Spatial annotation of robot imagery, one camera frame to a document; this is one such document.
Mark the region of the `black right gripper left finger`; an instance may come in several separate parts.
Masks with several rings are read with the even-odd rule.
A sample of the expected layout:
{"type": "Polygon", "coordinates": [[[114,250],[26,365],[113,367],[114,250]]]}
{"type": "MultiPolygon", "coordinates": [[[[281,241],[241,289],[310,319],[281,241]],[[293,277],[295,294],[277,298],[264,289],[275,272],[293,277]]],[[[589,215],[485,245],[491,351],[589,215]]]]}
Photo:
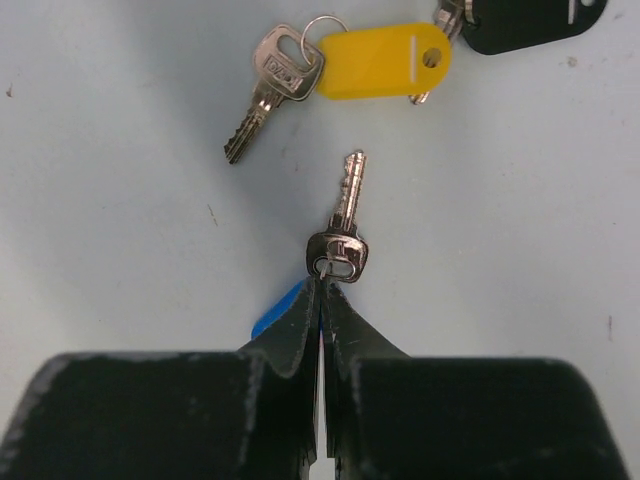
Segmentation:
{"type": "Polygon", "coordinates": [[[5,479],[305,479],[317,457],[319,296],[234,351],[77,352],[33,376],[5,479]]]}

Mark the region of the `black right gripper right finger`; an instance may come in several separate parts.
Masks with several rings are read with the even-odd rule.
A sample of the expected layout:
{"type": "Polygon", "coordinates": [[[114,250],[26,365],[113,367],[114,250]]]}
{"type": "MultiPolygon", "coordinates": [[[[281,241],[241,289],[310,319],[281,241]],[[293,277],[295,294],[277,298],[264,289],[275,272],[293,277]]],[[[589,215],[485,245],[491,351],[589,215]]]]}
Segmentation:
{"type": "Polygon", "coordinates": [[[555,358],[414,357],[319,289],[327,453],[340,479],[625,479],[581,372],[555,358]]]}

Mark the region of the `silver key with blue tag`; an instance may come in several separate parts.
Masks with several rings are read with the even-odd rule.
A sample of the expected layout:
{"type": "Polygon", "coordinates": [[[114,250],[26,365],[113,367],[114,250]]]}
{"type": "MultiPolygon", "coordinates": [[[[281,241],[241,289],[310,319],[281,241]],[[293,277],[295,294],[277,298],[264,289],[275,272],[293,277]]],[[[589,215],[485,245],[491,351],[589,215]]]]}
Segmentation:
{"type": "Polygon", "coordinates": [[[344,159],[341,191],[327,227],[307,242],[306,267],[310,275],[355,283],[364,271],[369,247],[358,234],[355,217],[366,162],[367,156],[362,150],[344,159]]]}

